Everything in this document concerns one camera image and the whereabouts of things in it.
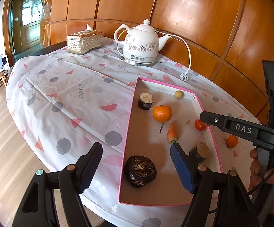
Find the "small orange on tablecloth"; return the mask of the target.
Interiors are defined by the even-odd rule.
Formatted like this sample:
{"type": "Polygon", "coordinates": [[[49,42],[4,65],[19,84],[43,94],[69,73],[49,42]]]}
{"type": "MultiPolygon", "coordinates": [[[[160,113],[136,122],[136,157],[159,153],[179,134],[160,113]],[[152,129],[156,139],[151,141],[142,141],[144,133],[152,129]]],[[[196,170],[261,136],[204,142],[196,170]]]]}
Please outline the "small orange on tablecloth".
{"type": "Polygon", "coordinates": [[[229,148],[235,148],[238,145],[238,138],[235,135],[229,135],[225,142],[229,148]]]}

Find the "dark sugarcane stub near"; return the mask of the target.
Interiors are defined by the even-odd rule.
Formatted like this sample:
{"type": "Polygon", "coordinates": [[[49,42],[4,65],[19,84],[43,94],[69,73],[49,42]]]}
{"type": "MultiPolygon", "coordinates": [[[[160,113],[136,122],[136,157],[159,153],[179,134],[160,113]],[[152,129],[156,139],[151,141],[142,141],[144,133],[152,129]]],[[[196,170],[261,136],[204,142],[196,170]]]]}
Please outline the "dark sugarcane stub near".
{"type": "Polygon", "coordinates": [[[189,151],[189,156],[191,156],[196,163],[202,163],[209,157],[209,148],[204,142],[200,142],[189,151]]]}

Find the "dark sugarcane stub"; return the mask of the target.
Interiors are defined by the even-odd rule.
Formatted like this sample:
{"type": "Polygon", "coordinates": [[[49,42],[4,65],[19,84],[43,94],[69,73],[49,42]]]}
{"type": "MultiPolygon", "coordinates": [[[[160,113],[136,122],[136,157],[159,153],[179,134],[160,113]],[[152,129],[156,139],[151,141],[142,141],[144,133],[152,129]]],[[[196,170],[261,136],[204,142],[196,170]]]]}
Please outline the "dark sugarcane stub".
{"type": "Polygon", "coordinates": [[[150,93],[141,93],[138,100],[138,107],[142,110],[149,110],[153,103],[153,97],[150,93]]]}
{"type": "Polygon", "coordinates": [[[202,163],[209,157],[209,148],[204,142],[200,142],[189,151],[189,156],[191,156],[196,163],[202,163]]]}

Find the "red cherry tomato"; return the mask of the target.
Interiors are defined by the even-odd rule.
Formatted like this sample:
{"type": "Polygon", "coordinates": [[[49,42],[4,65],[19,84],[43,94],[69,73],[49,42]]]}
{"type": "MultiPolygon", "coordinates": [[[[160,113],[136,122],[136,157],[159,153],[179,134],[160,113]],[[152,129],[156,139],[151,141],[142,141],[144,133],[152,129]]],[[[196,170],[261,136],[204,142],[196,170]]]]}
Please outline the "red cherry tomato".
{"type": "Polygon", "coordinates": [[[206,129],[206,125],[200,119],[195,121],[194,126],[198,131],[203,131],[206,129]]]}

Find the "small orange carrot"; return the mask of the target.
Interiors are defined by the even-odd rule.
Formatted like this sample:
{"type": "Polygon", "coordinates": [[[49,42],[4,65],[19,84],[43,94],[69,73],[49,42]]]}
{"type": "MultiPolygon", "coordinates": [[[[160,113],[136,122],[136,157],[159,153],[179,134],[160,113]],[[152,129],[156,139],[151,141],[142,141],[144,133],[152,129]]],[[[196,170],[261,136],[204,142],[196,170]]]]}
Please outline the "small orange carrot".
{"type": "Polygon", "coordinates": [[[167,141],[170,144],[176,143],[178,141],[178,135],[175,128],[175,123],[172,122],[167,131],[167,141]]]}

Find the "yellowish longan at tray back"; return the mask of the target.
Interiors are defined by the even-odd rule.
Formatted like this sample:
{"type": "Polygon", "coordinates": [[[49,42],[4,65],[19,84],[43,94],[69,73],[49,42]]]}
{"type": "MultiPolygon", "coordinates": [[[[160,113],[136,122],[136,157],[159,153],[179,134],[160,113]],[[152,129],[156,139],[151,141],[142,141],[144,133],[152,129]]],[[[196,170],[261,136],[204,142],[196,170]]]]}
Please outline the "yellowish longan at tray back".
{"type": "Polygon", "coordinates": [[[180,99],[182,99],[182,98],[184,97],[184,92],[183,92],[183,91],[180,91],[180,90],[175,91],[174,96],[175,96],[175,98],[176,98],[177,100],[180,100],[180,99]]]}

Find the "large orange in tray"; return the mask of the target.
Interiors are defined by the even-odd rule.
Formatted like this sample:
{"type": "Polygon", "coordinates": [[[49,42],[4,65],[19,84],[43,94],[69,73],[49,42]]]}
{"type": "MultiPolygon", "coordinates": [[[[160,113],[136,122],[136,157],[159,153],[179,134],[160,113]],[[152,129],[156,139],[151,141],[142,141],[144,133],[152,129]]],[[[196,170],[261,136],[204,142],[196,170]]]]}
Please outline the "large orange in tray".
{"type": "Polygon", "coordinates": [[[156,106],[152,110],[152,115],[160,123],[168,122],[172,117],[172,108],[170,106],[156,106]]]}

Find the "pink rimmed shallow tray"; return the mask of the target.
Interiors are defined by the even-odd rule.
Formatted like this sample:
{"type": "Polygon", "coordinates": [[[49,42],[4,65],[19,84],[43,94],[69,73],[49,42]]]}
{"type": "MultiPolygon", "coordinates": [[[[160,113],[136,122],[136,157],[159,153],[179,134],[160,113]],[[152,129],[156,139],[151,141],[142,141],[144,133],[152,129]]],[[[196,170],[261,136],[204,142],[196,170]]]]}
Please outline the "pink rimmed shallow tray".
{"type": "Polygon", "coordinates": [[[185,153],[198,143],[204,142],[209,148],[209,157],[204,164],[212,171],[223,171],[212,129],[198,131],[194,126],[202,111],[204,107],[195,92],[165,82],[138,77],[130,111],[123,163],[134,155],[145,156],[154,162],[157,176],[154,181],[137,189],[129,183],[125,175],[121,175],[118,194],[120,203],[143,207],[171,207],[191,202],[192,195],[182,186],[170,157],[170,144],[166,136],[172,122],[175,123],[179,144],[185,153]],[[184,92],[184,97],[180,100],[174,96],[178,90],[184,92]],[[172,117],[163,126],[154,119],[152,110],[142,110],[138,107],[139,96],[144,92],[152,95],[152,107],[167,105],[172,108],[172,117]]]}

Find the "dark sugarcane stub far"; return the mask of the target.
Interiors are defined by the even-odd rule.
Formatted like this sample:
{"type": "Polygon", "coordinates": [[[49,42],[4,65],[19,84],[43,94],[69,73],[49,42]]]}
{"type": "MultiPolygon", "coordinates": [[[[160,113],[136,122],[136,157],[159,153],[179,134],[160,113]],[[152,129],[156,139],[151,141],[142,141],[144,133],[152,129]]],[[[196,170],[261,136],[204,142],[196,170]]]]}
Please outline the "dark sugarcane stub far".
{"type": "Polygon", "coordinates": [[[150,93],[141,93],[138,100],[138,107],[142,110],[149,110],[153,103],[153,97],[150,93]]]}

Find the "small wooden stool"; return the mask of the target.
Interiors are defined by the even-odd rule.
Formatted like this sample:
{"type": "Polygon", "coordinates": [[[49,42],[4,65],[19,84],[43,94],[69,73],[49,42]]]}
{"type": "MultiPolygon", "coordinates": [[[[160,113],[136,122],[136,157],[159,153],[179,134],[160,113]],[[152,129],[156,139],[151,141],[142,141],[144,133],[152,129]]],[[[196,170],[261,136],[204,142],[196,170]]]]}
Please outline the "small wooden stool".
{"type": "Polygon", "coordinates": [[[6,87],[7,86],[7,80],[6,80],[6,71],[0,72],[0,82],[6,87]]]}

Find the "white ceramic electric kettle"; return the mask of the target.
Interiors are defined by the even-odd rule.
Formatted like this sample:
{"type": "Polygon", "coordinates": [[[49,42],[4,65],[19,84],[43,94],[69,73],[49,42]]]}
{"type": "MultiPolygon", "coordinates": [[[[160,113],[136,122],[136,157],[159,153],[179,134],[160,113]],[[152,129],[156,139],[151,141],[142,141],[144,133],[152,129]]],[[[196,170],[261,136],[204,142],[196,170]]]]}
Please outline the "white ceramic electric kettle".
{"type": "Polygon", "coordinates": [[[169,35],[158,37],[148,19],[132,29],[122,24],[114,33],[114,40],[123,45],[123,61],[135,66],[154,65],[157,53],[163,49],[169,39],[169,35]],[[117,34],[122,29],[127,30],[127,35],[123,41],[120,41],[117,39],[117,34]]]}

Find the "silver ornate tissue box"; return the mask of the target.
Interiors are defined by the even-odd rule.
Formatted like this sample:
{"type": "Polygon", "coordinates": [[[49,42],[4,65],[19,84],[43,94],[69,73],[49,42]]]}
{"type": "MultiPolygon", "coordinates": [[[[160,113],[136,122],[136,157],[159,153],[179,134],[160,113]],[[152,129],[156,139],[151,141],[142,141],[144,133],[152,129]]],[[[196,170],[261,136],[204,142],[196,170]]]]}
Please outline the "silver ornate tissue box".
{"type": "Polygon", "coordinates": [[[86,30],[79,30],[67,36],[68,52],[83,55],[93,49],[103,46],[104,32],[94,30],[89,24],[86,30]]]}

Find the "wooden glass panel door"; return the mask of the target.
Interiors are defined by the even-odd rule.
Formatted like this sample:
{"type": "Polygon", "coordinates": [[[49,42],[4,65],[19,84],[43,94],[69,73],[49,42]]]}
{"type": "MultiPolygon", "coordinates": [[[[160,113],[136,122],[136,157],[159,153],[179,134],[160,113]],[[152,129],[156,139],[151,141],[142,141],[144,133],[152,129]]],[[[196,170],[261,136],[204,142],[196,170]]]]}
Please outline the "wooden glass panel door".
{"type": "Polygon", "coordinates": [[[40,43],[42,0],[10,0],[9,39],[17,55],[40,43]]]}

